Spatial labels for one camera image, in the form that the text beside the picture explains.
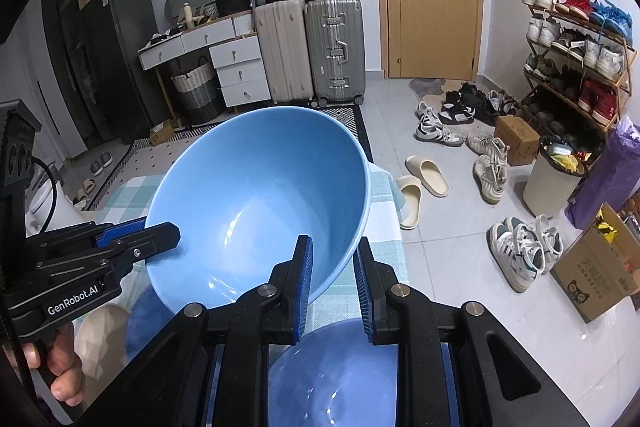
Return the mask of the left hand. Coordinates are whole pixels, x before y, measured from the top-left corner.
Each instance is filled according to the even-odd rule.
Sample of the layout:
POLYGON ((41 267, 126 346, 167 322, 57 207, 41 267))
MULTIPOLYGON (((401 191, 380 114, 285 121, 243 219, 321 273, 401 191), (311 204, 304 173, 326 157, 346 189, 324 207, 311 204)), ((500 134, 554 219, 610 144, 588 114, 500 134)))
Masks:
MULTIPOLYGON (((75 331, 73 323, 67 323, 56 330, 53 343, 48 348, 46 362, 49 371, 55 375, 50 384, 50 392, 58 400, 70 407, 76 407, 85 398, 86 379, 82 373, 82 362, 74 347, 75 331)), ((35 343, 23 343, 23 352, 30 369, 38 369, 41 357, 35 343)), ((14 373, 21 381, 17 361, 9 343, 3 343, 2 349, 11 363, 14 373)))

